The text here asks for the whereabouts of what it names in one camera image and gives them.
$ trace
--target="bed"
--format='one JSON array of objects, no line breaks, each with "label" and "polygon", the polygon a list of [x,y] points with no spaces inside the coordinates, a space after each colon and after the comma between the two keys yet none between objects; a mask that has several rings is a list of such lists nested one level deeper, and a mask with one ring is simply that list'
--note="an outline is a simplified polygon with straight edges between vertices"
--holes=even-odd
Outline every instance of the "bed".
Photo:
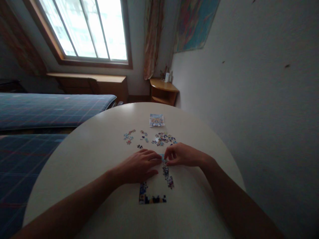
[{"label": "bed", "polygon": [[56,147],[80,124],[112,108],[115,99],[0,93],[0,238],[21,229],[33,185]]},{"label": "bed", "polygon": [[112,107],[114,95],[0,93],[0,130],[77,127]]},{"label": "bed", "polygon": [[67,134],[0,136],[0,238],[22,227],[31,190],[43,166]]}]

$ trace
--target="map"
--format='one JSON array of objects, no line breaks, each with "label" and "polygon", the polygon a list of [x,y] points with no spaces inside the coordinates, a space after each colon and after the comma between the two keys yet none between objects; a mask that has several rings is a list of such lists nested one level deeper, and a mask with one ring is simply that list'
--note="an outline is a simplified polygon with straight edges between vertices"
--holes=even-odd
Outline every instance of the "map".
[{"label": "map", "polygon": [[182,0],[175,36],[174,52],[203,48],[219,0]]}]

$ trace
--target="curtain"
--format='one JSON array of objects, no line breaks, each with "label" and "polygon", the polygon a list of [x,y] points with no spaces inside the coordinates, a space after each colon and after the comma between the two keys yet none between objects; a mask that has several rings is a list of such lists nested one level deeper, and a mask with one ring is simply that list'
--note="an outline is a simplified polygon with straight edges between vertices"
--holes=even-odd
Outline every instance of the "curtain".
[{"label": "curtain", "polygon": [[164,0],[146,0],[144,80],[148,80],[153,76],[157,65],[160,34],[162,32],[163,8]]},{"label": "curtain", "polygon": [[46,75],[47,68],[6,1],[0,1],[0,34],[18,64],[29,75]]}]

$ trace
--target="white round table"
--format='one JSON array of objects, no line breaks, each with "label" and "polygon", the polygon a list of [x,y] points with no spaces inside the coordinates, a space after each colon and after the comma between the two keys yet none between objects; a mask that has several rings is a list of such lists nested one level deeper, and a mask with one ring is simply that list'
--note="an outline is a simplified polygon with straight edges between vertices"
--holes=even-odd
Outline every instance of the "white round table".
[{"label": "white round table", "polygon": [[[164,114],[164,127],[149,127],[150,114]],[[132,133],[128,145],[123,134]],[[145,131],[149,143],[140,140]],[[155,134],[168,132],[177,142],[214,157],[245,190],[240,171],[221,139],[198,118],[158,103],[133,103],[106,110],[74,130],[42,169],[29,198],[23,225],[80,189],[132,153],[143,148],[164,153],[152,144]],[[78,238],[231,238],[217,212],[213,192],[199,168],[169,168],[174,189],[166,203],[139,205],[139,184],[118,188],[90,218]]]}]

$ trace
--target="finger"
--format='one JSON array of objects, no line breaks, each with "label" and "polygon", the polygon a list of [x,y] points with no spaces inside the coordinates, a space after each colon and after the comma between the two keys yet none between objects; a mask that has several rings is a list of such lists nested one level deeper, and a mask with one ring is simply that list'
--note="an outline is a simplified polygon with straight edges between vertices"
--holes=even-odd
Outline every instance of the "finger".
[{"label": "finger", "polygon": [[172,154],[168,154],[168,160],[171,161],[172,160]]},{"label": "finger", "polygon": [[147,151],[143,152],[144,155],[151,154],[151,153],[155,153],[155,151],[154,150],[147,150]]},{"label": "finger", "polygon": [[160,156],[158,153],[155,153],[155,152],[153,152],[153,153],[148,154],[148,155],[145,156],[145,159],[146,159],[146,160],[151,160],[151,159],[154,159],[154,158],[161,159],[162,156]]},{"label": "finger", "polygon": [[161,163],[162,163],[161,159],[154,159],[154,160],[149,161],[149,166],[151,168],[151,167],[154,167],[154,166],[159,165]]},{"label": "finger", "polygon": [[141,150],[138,151],[137,153],[143,153],[143,152],[145,152],[145,151],[147,151],[147,149],[141,149]]},{"label": "finger", "polygon": [[158,174],[159,172],[155,169],[148,171],[142,178],[142,182],[145,182],[147,179],[153,177],[154,175]]},{"label": "finger", "polygon": [[172,154],[172,152],[173,151],[175,151],[175,145],[172,145],[172,146],[168,146],[167,148],[166,148],[166,151],[165,151],[165,154],[164,154],[164,158],[166,159],[167,158],[167,156],[169,155],[169,154]]},{"label": "finger", "polygon": [[172,161],[168,161],[166,163],[167,166],[175,166],[175,165],[180,165],[181,162],[178,159],[173,159]]}]

